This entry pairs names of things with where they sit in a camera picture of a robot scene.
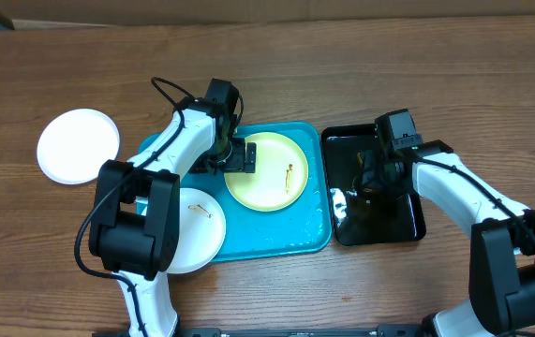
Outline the yellow-green plate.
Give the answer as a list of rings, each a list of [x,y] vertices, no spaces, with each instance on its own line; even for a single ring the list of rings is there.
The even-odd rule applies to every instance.
[[[245,138],[255,143],[254,173],[225,173],[232,196],[247,208],[272,212],[288,207],[305,190],[308,162],[292,139],[275,132],[259,132]]]

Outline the white plate with stain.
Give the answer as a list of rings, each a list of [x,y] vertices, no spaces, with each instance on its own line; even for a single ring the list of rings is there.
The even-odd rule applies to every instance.
[[[37,162],[42,172],[61,184],[93,181],[100,167],[115,159],[120,135],[114,121],[92,109],[67,111],[53,119],[37,143]]]

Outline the yellow green sponge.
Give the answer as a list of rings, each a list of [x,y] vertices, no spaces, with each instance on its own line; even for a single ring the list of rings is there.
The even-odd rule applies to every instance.
[[[353,180],[353,188],[358,197],[362,198],[366,203],[371,202],[371,192],[366,185],[371,181],[373,176],[373,152],[365,150],[357,153],[357,158],[361,167],[361,171],[355,176]]]

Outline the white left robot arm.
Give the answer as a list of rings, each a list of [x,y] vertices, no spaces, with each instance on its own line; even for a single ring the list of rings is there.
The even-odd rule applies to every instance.
[[[244,112],[239,94],[186,97],[146,151],[100,168],[94,207],[74,243],[85,273],[122,288],[129,336],[178,330],[168,284],[180,240],[181,180],[188,172],[252,173],[256,148],[234,131]]]

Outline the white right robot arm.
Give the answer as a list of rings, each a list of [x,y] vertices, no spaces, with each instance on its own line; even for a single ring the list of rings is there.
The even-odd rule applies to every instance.
[[[394,140],[356,155],[361,194],[417,194],[468,236],[468,299],[431,314],[424,336],[516,336],[535,326],[535,210],[470,171],[440,140]]]

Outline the black water tray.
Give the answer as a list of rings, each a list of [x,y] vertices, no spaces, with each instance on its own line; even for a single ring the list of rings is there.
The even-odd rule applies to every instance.
[[[336,241],[345,246],[416,242],[426,234],[418,196],[358,197],[353,180],[361,171],[356,154],[381,153],[373,124],[332,126],[321,133],[321,150]]]

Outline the white plate at tray corner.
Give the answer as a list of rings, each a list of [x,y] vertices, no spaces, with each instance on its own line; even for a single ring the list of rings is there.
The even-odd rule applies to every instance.
[[[180,190],[180,233],[169,274],[185,274],[208,264],[226,236],[226,217],[209,194],[193,188]]]

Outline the blue plastic tray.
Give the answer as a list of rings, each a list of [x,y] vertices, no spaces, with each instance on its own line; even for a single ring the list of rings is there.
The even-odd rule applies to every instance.
[[[243,125],[239,137],[275,132],[293,140],[308,163],[304,192],[288,207],[271,212],[254,211],[234,199],[224,175],[187,174],[183,188],[200,189],[219,203],[226,216],[226,235],[214,262],[314,253],[327,245],[333,226],[324,177],[318,131],[306,122]]]

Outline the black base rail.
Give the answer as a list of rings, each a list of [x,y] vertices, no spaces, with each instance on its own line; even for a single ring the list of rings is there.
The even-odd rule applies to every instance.
[[[381,324],[376,328],[331,330],[220,330],[218,328],[175,329],[175,337],[422,337],[419,324]]]

